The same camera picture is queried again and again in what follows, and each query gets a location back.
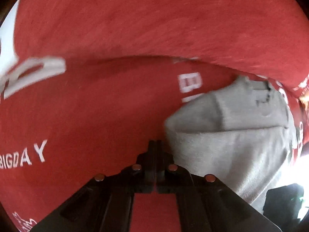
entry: screw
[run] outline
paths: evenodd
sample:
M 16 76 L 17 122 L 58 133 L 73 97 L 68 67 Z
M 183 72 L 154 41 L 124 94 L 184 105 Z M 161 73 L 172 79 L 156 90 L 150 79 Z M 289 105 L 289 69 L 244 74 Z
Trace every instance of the screw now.
M 133 169 L 134 171 L 139 171 L 139 170 L 142 169 L 142 166 L 141 166 L 140 164 L 134 164 L 134 165 L 132 166 L 132 169 Z
M 168 165 L 168 169 L 170 171 L 176 171 L 178 169 L 178 166 L 175 165 L 175 164 L 170 164 L 170 165 Z
M 204 177 L 207 182 L 214 182 L 217 179 L 213 174 L 206 174 Z
M 105 178 L 105 175 L 102 174 L 102 173 L 98 173 L 98 174 L 95 176 L 95 180 L 96 180 L 96 181 L 102 181 L 102 180 L 104 180 L 104 178 Z

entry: gray garment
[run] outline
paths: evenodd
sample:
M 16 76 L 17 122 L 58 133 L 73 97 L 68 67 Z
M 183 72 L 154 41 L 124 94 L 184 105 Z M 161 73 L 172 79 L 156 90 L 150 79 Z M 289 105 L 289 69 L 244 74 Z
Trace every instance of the gray garment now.
M 250 204 L 274 187 L 297 145 L 282 95 L 268 82 L 243 76 L 183 106 L 165 129 L 176 164 L 216 175 Z

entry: metal bolt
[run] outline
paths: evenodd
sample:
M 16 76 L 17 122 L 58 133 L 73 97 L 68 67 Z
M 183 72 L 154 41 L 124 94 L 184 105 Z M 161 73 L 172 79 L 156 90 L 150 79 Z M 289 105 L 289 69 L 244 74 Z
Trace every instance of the metal bolt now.
M 214 182 L 216 180 L 216 176 L 214 176 L 213 174 L 206 174 L 205 175 L 205 180 L 207 182 Z
M 104 180 L 104 178 L 105 178 L 105 175 L 102 174 L 102 173 L 98 173 L 98 174 L 95 176 L 95 180 L 96 180 L 96 181 L 102 181 L 102 180 Z
M 168 169 L 170 171 L 176 171 L 178 169 L 178 166 L 175 165 L 175 164 L 170 164 L 170 165 L 168 165 Z
M 133 169 L 134 171 L 139 171 L 139 170 L 142 169 L 142 166 L 141 166 L 140 164 L 134 164 L 134 165 L 132 166 L 132 169 Z

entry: red cloth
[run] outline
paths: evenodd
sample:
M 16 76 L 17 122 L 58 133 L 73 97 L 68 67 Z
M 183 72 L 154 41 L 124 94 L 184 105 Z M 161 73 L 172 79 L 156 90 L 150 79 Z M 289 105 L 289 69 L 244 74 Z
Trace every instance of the red cloth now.
M 66 67 L 9 97 L 7 84 L 1 96 L 1 155 L 18 152 L 19 162 L 0 170 L 0 201 L 19 229 L 96 173 L 133 164 L 149 139 L 164 139 L 163 121 L 189 96 L 227 86 L 239 71 L 283 83 L 302 121 L 292 88 L 309 73 L 308 21 L 294 0 L 21 0 L 14 44 L 17 68 L 46 56 Z M 31 164 L 24 154 L 21 167 L 25 147 Z M 175 199 L 149 198 L 147 211 L 135 202 L 131 231 L 179 231 Z

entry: gray fabric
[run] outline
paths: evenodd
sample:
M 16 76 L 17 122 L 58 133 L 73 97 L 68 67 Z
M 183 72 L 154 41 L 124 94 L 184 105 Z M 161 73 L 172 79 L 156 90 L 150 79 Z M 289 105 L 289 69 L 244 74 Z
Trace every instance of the gray fabric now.
M 282 95 L 243 76 L 183 106 L 165 129 L 176 164 L 216 175 L 250 204 L 275 186 L 297 142 Z

